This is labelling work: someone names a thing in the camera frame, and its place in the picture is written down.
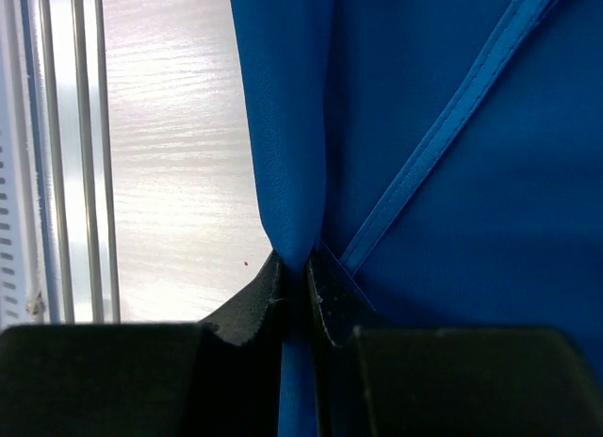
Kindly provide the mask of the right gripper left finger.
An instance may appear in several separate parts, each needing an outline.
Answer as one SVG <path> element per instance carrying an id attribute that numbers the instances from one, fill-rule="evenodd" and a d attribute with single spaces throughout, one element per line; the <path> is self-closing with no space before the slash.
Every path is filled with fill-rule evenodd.
<path id="1" fill-rule="evenodd" d="M 22 325 L 1 335 L 5 436 L 273 436 L 283 265 L 198 322 Z"/>

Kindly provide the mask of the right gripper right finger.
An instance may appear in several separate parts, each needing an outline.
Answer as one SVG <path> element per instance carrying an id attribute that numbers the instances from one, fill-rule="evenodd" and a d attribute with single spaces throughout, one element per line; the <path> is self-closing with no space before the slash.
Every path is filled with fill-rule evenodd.
<path id="1" fill-rule="evenodd" d="M 399 328 L 312 256 L 321 436 L 598 436 L 602 392 L 584 357 L 547 328 Z"/>

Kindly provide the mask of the blue cloth napkin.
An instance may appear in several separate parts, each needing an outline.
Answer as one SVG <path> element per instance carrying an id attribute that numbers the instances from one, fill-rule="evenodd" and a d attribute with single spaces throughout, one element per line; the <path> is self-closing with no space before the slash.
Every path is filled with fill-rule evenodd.
<path id="1" fill-rule="evenodd" d="M 263 227 L 404 327 L 602 369 L 602 0 L 231 0 Z"/>

